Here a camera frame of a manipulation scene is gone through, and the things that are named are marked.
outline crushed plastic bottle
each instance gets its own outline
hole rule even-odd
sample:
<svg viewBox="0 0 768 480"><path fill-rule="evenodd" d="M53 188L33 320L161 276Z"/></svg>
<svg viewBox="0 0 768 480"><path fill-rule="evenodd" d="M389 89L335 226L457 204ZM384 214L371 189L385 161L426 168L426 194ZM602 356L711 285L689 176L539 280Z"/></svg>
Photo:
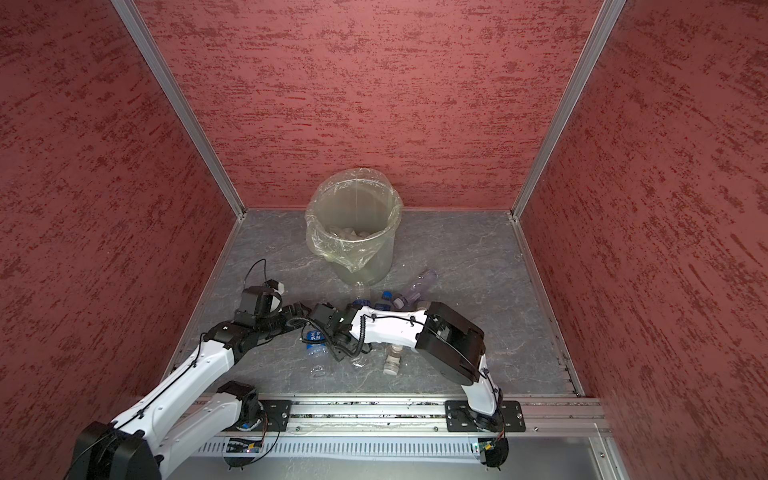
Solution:
<svg viewBox="0 0 768 480"><path fill-rule="evenodd" d="M325 339L319 330L312 330L311 332L307 333L306 338L309 340ZM319 378L330 373L332 358L325 343L307 343L306 354L312 363L312 366L310 367L310 377Z"/></svg>
<svg viewBox="0 0 768 480"><path fill-rule="evenodd" d="M437 283L437 279L437 272L433 269L428 268L427 270L424 270L415 278L415 280L413 280L413 283L411 283L408 288L400 292L395 299L392 300L392 305L394 305L396 309L402 310L406 306L416 303L427 290Z"/></svg>

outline transparent trash bin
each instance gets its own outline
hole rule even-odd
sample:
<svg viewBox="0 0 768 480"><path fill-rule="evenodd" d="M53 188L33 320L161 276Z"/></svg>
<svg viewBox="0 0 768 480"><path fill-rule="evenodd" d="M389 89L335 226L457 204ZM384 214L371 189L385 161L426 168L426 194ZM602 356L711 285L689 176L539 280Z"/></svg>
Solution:
<svg viewBox="0 0 768 480"><path fill-rule="evenodd" d="M383 173L345 170L312 196L304 215L306 244L345 283L372 285L392 266L401 214L402 200Z"/></svg>

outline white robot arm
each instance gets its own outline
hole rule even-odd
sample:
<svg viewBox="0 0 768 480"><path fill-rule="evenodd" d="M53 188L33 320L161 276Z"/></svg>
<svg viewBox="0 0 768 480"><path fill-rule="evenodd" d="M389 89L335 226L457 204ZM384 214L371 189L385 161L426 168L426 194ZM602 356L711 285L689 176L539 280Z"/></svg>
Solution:
<svg viewBox="0 0 768 480"><path fill-rule="evenodd" d="M257 391L238 382L222 386L203 408L177 421L250 349L306 325L320 330L337 359L360 353L369 342L412 347L462 386L480 429L503 429L502 393L485 363L483 332L446 305L432 302L415 312L352 305L339 311L327 303L311 311L300 303L281 309L282 292L273 280L244 290L234 319L200 336L197 349L152 392L109 425L91 423L78 436L69 478L162 480L216 433L232 425L261 428L267 418Z"/></svg>
<svg viewBox="0 0 768 480"><path fill-rule="evenodd" d="M425 329L433 335L432 338L438 339L439 342L444 343L449 347L449 353L454 353L458 356L456 360L463 363L464 366L469 367L468 372L473 370L473 364L470 359L464 357L458 349L450 343L449 337L451 336L451 329L443 326L438 331L429 331L431 316L427 314L427 310L432 308L430 304L429 308L422 308L415 312L387 312L384 310L374 310L369 306L363 306L355 315L352 321L352 329L349 331L355 339L360 337L360 323L365 322L365 341L366 342L381 342L381 343L394 343L395 345L409 346L419 349L417 344L419 337ZM443 362L439 362L437 365L432 360L430 363L435 365L440 373L443 370L452 367L448 367ZM491 380L491 375L488 372L488 365L485 362L485 353L480 355L476 371L478 378L473 376L466 376L464 381L458 381L464 393L467 395L469 408L475 412L483 415L493 417L497 411L498 401L498 388Z"/></svg>

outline metal corner post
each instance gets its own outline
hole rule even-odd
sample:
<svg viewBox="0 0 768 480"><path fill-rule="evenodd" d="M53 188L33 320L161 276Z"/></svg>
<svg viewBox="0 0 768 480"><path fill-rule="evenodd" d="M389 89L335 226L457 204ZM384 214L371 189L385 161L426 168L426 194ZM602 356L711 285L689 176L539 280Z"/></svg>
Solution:
<svg viewBox="0 0 768 480"><path fill-rule="evenodd" d="M598 12L598 17L594 21L592 31L587 38L587 42L584 44L584 49L581 50L581 55L576 62L573 74L571 74L571 80L568 81L568 86L565 87L563 98L560 100L554 117L552 117L552 122L549 124L544 141L541 142L541 148L533 160L531 170L528 172L522 189L520 189L520 194L517 200L515 200L515 205L512 207L512 216L517 220L520 220L528 200L531 199L536 183L538 183L541 173L544 172L544 168L547 166L547 162L549 162L549 157L552 155L552 151L565 129L571 112L574 110L581 92L587 84L589 75L592 73L592 69L597 63L600 53L603 51L605 42L608 40L611 30L613 30L616 24L619 13L621 13L621 9L624 7L624 1L605 0Z"/></svg>
<svg viewBox="0 0 768 480"><path fill-rule="evenodd" d="M197 121L184 94L181 93L181 89L179 88L178 83L176 83L176 79L163 59L160 49L154 43L152 35L149 32L147 25L144 23L136 4L134 4L133 0L111 1L112 5L118 11L121 20L125 24L125 28L128 29L128 33L131 34L136 46L144 56L144 60L149 65L150 70L152 70L154 77L157 79L157 83L163 88L163 92L165 92L168 101L176 111L176 115L178 115L184 128L187 129L187 133L190 135L197 151L200 152L210 173L214 176L214 180L226 197L227 202L229 202L237 217L242 218L246 212L246 207L240 199L240 196L237 194L234 185L232 185L227 172L221 165L219 157L216 155L216 151L205 136L203 127L200 125L200 122Z"/></svg>

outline blue label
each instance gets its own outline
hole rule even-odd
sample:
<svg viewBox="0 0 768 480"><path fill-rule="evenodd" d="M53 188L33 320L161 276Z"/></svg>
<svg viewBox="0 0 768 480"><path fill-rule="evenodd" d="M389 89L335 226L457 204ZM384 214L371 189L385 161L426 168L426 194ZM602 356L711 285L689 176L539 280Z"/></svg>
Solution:
<svg viewBox="0 0 768 480"><path fill-rule="evenodd" d="M319 330L312 330L311 332L306 334L306 339L308 339L308 340L325 340L326 337L324 337L323 334L320 333ZM307 343L306 344L306 348L307 349L311 349L314 346L320 346L320 345L325 345L325 343L316 343L316 344Z"/></svg>

